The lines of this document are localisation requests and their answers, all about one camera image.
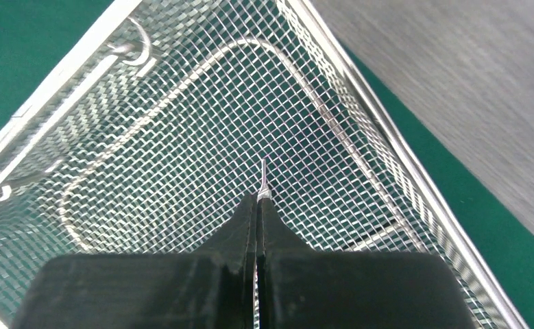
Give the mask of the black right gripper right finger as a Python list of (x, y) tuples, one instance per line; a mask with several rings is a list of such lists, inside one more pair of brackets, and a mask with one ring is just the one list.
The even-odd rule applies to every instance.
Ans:
[(418, 252), (318, 252), (259, 203), (262, 328), (473, 328), (449, 266)]

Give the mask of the green surgical drape cloth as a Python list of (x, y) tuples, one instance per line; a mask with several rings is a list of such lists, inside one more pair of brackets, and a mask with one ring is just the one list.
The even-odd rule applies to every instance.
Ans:
[[(0, 1), (0, 130), (115, 1)], [(465, 167), (322, 16), (367, 80), (468, 238), (534, 328), (534, 209), (518, 188), (498, 192)], [(527, 185), (534, 196), (534, 184)]]

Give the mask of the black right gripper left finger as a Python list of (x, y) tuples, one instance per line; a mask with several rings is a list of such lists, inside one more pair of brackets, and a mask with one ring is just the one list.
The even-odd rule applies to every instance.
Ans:
[(257, 197), (193, 252), (67, 254), (31, 283), (14, 328), (252, 328)]

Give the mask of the steel scalpel handle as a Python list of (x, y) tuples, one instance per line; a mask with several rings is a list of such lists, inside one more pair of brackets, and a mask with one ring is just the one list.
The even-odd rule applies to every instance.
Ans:
[(267, 179), (267, 159), (262, 158), (261, 162), (261, 175), (260, 175), (260, 188), (257, 192), (257, 201), (262, 199), (271, 199), (271, 189), (269, 187)]

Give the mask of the metal mesh instrument tray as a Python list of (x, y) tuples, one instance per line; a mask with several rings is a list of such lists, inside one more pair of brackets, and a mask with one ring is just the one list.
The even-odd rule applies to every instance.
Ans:
[(115, 1), (0, 130), (0, 328), (70, 253), (189, 252), (260, 188), (319, 250), (429, 252), (526, 322), (307, 1)]

